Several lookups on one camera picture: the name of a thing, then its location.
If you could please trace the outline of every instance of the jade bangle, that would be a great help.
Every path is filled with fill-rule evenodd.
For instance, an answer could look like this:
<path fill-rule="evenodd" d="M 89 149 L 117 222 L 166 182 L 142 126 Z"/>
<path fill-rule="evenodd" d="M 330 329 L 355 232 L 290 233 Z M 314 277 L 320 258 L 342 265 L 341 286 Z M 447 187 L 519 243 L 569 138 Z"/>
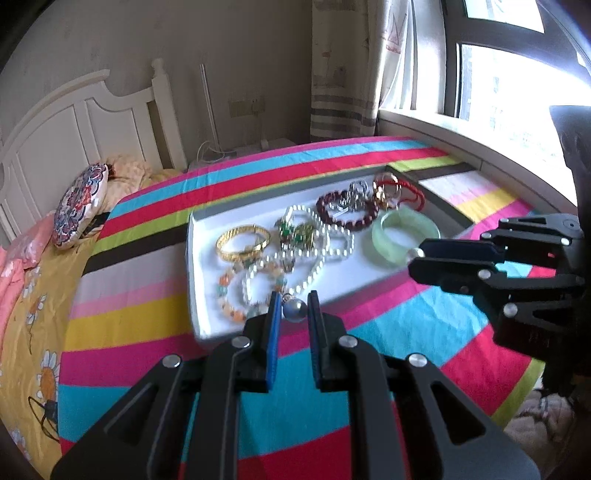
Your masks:
<path fill-rule="evenodd" d="M 384 232 L 384 228 L 398 227 L 412 233 L 418 243 L 418 247 L 426 238 L 440 238 L 439 228 L 429 218 L 410 208 L 399 208 L 398 210 L 389 210 L 381 214 L 372 227 L 371 238 L 375 249 L 386 260 L 395 265 L 404 265 L 406 263 L 406 254 L 409 248 L 394 242 Z"/>

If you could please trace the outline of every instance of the electrical outlet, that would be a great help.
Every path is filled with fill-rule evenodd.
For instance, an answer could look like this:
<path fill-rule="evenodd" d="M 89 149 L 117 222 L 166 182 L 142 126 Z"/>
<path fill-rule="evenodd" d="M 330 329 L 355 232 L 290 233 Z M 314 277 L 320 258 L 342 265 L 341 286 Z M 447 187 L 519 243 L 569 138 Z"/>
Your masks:
<path fill-rule="evenodd" d="M 230 100 L 228 102 L 230 107 L 230 117 L 245 115 L 256 115 L 265 111 L 265 97 L 262 95 L 256 98 L 245 100 Z"/>

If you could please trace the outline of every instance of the headboard panel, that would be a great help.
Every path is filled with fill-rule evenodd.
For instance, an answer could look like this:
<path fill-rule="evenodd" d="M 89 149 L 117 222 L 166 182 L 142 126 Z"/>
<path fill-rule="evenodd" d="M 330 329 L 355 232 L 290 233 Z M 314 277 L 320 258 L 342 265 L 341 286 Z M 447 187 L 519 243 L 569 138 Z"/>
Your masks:
<path fill-rule="evenodd" d="M 154 70 L 154 87 L 124 97 L 106 87 L 109 70 L 89 73 L 51 92 L 23 117 L 0 151 L 0 225 L 10 240 L 54 209 L 74 178 L 101 158 L 132 154 L 161 169 L 148 102 L 156 100 L 162 113 L 173 166 L 187 167 L 160 59 Z"/>

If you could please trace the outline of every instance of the colorful striped fabric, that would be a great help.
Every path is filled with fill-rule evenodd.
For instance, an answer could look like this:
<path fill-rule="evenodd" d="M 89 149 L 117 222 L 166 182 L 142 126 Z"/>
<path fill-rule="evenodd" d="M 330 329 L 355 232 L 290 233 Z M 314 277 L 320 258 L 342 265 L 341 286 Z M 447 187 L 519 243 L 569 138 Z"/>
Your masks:
<path fill-rule="evenodd" d="M 195 208 L 249 203 L 344 171 L 386 166 L 455 206 L 474 226 L 531 208 L 466 164 L 409 138 L 372 137 L 300 145 L 206 167 L 127 197 L 112 212 L 89 259 L 70 314 L 61 357 L 62 451 L 168 353 L 203 355 L 186 296 L 186 223 Z M 526 265 L 510 275 L 536 274 Z M 348 331 L 380 352 L 423 352 L 501 425 L 517 409 L 540 365 L 492 343 L 486 317 L 469 297 L 420 286 L 399 273 L 326 306 Z M 343 479 L 349 475 L 344 394 L 320 394 L 311 376 L 305 325 L 282 327 L 277 380 L 268 395 L 244 394 L 241 479 Z"/>

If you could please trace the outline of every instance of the striped curtain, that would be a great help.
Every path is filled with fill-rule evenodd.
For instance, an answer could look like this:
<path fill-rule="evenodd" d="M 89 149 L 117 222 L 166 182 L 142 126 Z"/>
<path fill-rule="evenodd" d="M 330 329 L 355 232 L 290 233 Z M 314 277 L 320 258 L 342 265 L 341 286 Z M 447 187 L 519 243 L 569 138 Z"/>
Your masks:
<path fill-rule="evenodd" d="M 384 65 L 400 59 L 407 7 L 408 0 L 313 0 L 312 141 L 374 134 Z"/>

